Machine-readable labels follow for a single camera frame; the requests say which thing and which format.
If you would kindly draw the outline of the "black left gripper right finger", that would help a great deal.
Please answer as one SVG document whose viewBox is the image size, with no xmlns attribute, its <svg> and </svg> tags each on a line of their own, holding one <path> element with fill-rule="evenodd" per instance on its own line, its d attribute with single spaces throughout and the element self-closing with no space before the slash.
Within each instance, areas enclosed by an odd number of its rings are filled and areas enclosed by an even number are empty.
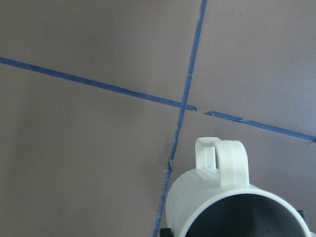
<svg viewBox="0 0 316 237">
<path fill-rule="evenodd" d="M 302 219 L 303 219 L 304 221 L 307 220 L 307 218 L 306 218 L 306 213 L 305 213 L 303 210 L 298 210 L 298 213 L 300 214 L 300 216 L 302 217 Z"/>
</svg>

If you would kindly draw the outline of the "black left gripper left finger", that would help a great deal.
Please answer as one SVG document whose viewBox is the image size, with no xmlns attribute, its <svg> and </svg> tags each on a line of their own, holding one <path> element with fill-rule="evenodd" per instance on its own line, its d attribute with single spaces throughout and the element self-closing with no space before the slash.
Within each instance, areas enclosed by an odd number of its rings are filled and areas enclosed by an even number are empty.
<svg viewBox="0 0 316 237">
<path fill-rule="evenodd" d="M 161 228 L 159 231 L 160 237 L 173 237 L 172 230 L 170 228 Z"/>
</svg>

